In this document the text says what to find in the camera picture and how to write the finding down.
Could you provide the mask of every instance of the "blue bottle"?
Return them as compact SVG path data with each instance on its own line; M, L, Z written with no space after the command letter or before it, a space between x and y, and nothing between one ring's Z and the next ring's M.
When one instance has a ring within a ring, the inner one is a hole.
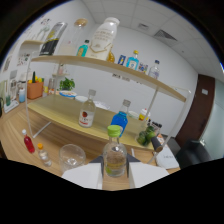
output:
M128 108L129 108L130 104L131 104L131 102L129 100L124 100L123 105L121 106L121 109L119 110L119 113L115 114L111 121L111 125L119 125L120 126L121 134L119 137L122 136L122 134L125 130L125 127L128 123L127 113L128 113Z
M85 43L79 47L76 56L85 57L86 51L88 49L89 40L85 40Z
M134 50L133 56L128 58L126 67L136 70L138 67L138 51Z

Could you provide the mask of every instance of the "table surface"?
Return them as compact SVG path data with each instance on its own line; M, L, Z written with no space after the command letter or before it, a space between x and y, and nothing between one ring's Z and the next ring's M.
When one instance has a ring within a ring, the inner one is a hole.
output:
M49 122L49 120L39 116L36 112L29 110L31 127L33 133ZM85 164L97 158L102 154L105 142L99 139L88 138L80 133L74 133L66 128L51 123L36 138L31 138L36 148L33 154L29 153L24 144L24 136L22 130L26 129L28 136L31 133L28 128L25 103L20 103L7 114L4 113L0 118L0 140L4 149L4 153L9 160L34 165L58 177L62 176L59 166L59 150L66 144L75 144L80 146L86 153ZM52 160L51 167L45 167L38 157L37 144L42 143ZM127 152L132 155L131 147L125 145ZM142 163L147 163L153 156L151 151L134 148L135 157ZM150 164L156 166L155 160ZM169 174L177 172L180 168L167 170ZM103 190L125 190L129 189L129 180L127 173L119 178L111 178L104 172Z

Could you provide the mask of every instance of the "clear glass bottle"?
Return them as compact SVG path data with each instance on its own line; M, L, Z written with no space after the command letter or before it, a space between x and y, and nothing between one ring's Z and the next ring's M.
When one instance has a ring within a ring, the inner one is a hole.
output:
M29 136L27 136L26 129L23 129L22 133L24 135L24 143L26 145L26 148L28 149L28 151L30 153L34 153L35 152L35 148L33 146L31 138Z
M69 26L67 28L67 31L64 34L64 38L58 49L58 55L76 55L79 37L82 34L87 23L88 20L82 18L76 20L73 26Z
M96 91L90 89L88 100L82 104L80 115L79 115L79 125L82 127L89 128L93 124L93 119L95 116L96 106L93 102L93 97L96 95Z
M76 56L85 57L88 47L89 47L89 40L85 40L84 44L79 47Z
M104 146L103 159L108 176L120 177L125 173L127 150L119 143L120 127L110 125L107 127L109 143Z
M43 149L43 144L38 143L37 147L39 149L38 151L39 158L41 159L44 166L51 166L52 162L48 156L48 152Z
M139 63L138 51L134 50L133 51L133 56L129 57L128 60L127 60L126 67L136 70L137 67L138 67L138 63Z
M159 78L159 61L158 60L155 60L155 65L150 68L148 75L155 79Z
M125 130L125 127L128 124L127 114L128 114L128 108L130 104L131 102L129 100L124 100L118 114L115 114L111 121L111 125L120 126L120 137L122 136Z

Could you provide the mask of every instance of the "drinking glass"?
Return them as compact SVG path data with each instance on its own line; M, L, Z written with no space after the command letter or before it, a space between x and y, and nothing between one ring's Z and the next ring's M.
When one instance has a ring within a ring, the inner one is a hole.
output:
M64 145L59 150L59 164L62 174L69 169L84 165L86 154L82 148L77 145Z

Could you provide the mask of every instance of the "red bottle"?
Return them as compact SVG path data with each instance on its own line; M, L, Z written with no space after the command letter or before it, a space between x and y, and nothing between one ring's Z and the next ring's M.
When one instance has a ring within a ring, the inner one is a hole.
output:
M31 141L31 138L29 137L29 136L27 136L27 134L26 134L26 130L25 129L23 129L22 130L22 133L24 134L24 143L25 143L25 145L26 145L26 148L28 149L28 151L30 152L30 153L34 153L35 152L35 148L34 148L34 146L33 146L33 143L32 143L32 141Z

